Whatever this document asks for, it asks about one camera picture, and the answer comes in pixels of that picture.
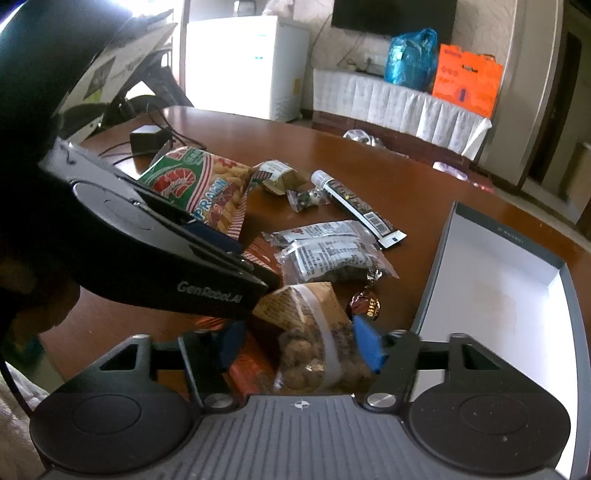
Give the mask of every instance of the wooden table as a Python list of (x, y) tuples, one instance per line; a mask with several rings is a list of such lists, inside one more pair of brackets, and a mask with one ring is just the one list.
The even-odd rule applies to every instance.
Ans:
[[(349, 186), (396, 227), (408, 234), (385, 255), (400, 275), (383, 279), (379, 322), (390, 328), (410, 327), (427, 282), (441, 230), (458, 200), (509, 225), (564, 258), (577, 290), (589, 343), (591, 333), (591, 255), (556, 230), (488, 192), (392, 152), (357, 144), (308, 128), (224, 113), (175, 107), (167, 118), (181, 133), (207, 144), (217, 155), (254, 166), (267, 158), (312, 172), (321, 168)], [(137, 118), (84, 142), (100, 152), (129, 140), (144, 124)], [(119, 151), (127, 153), (129, 147)], [(119, 165), (139, 174), (146, 160)], [(284, 197), (255, 191), (248, 200), (241, 242), (248, 245), (261, 231), (277, 231), (347, 216), (335, 205), (293, 212)], [(336, 286), (345, 304), (359, 286)], [(195, 315), (132, 307), (102, 299), (83, 289), (68, 318), (41, 339), (48, 357), (64, 379), (135, 333), (156, 341), (173, 340), (193, 327)]]

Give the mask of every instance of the chocolate candy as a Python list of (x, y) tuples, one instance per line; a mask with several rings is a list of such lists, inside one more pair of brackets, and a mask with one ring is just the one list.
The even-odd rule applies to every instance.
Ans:
[(371, 320), (376, 320), (379, 315), (379, 300), (375, 293), (365, 290), (354, 295), (347, 307), (349, 317), (355, 315), (367, 315)]

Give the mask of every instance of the blue plastic bag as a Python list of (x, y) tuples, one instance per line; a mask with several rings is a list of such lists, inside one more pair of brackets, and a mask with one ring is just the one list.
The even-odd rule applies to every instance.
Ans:
[(425, 28), (392, 39), (384, 79), (424, 92), (437, 72), (437, 32)]

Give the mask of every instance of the mini fridge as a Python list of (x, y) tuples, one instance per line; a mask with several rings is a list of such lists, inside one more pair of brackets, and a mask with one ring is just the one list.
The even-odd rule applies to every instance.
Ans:
[(187, 97), (203, 110), (297, 119), (308, 43), (304, 24), (275, 16), (191, 22)]

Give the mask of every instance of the television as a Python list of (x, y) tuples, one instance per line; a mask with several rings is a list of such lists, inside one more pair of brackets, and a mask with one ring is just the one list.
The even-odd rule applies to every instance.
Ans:
[(439, 43), (452, 41), (457, 0), (335, 0), (332, 27), (390, 35), (430, 27)]

